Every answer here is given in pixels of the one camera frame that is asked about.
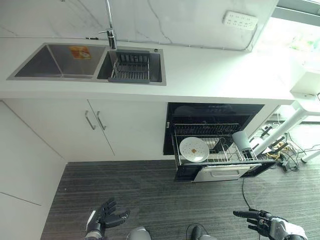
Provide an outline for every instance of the gray carpet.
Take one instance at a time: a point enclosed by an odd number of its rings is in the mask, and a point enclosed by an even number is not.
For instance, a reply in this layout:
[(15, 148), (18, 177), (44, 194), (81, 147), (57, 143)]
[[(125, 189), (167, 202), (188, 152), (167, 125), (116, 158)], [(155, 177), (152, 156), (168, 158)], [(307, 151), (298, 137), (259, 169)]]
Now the gray carpet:
[[(300, 125), (291, 133), (302, 148), (317, 144), (319, 134), (319, 125)], [(153, 240), (183, 240), (192, 223), (203, 224), (219, 240), (258, 239), (244, 218), (232, 214), (247, 208), (242, 179), (180, 183), (173, 181), (174, 176), (173, 160), (71, 162), (41, 239), (83, 239), (92, 209), (110, 197), (131, 215), (125, 224), (106, 232), (109, 240), (125, 240), (138, 226), (145, 226)], [(310, 240), (320, 239), (320, 157), (300, 164), (298, 172), (275, 168), (246, 178), (244, 194), (252, 208), (284, 217), (302, 226)]]

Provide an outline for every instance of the stainless steel sink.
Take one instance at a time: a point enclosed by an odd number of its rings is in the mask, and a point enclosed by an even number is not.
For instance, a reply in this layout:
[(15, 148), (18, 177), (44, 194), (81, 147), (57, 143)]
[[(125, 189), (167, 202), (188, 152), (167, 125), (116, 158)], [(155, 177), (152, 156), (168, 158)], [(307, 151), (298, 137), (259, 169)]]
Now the stainless steel sink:
[(163, 83), (163, 54), (160, 49), (118, 49), (106, 54), (98, 79), (112, 83)]
[(166, 85), (161, 49), (45, 43), (7, 80)]
[(20, 78), (15, 80), (43, 80), (43, 77), (91, 79), (105, 49), (105, 46), (45, 44), (27, 59), (21, 69), (17, 69), (14, 77)]

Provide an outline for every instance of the power strip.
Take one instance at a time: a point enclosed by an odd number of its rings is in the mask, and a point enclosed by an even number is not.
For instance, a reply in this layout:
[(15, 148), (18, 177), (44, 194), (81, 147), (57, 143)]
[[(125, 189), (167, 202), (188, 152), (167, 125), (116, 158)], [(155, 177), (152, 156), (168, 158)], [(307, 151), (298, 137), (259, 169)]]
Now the power strip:
[(258, 18), (234, 11), (227, 11), (222, 22), (230, 27), (252, 31), (258, 23)]

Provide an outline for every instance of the countertop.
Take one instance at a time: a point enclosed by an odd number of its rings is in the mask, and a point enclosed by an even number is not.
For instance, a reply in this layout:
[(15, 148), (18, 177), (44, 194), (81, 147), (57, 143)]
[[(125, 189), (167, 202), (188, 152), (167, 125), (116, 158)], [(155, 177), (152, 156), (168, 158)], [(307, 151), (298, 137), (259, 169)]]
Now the countertop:
[(119, 42), (119, 46), (163, 49), (166, 86), (7, 80), (43, 43), (108, 44), (104, 40), (76, 38), (0, 38), (0, 99), (98, 98), (285, 105), (294, 101), (286, 83), (304, 74), (303, 68), (297, 70), (297, 66), (283, 59), (280, 62), (260, 53)]

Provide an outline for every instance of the white plate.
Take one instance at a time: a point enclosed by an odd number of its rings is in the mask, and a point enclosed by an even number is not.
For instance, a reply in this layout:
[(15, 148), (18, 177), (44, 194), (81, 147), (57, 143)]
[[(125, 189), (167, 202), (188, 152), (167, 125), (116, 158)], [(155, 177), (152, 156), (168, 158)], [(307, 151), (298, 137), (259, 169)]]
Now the white plate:
[(200, 163), (209, 156), (208, 145), (197, 137), (191, 136), (183, 139), (179, 148), (182, 156), (194, 163)]

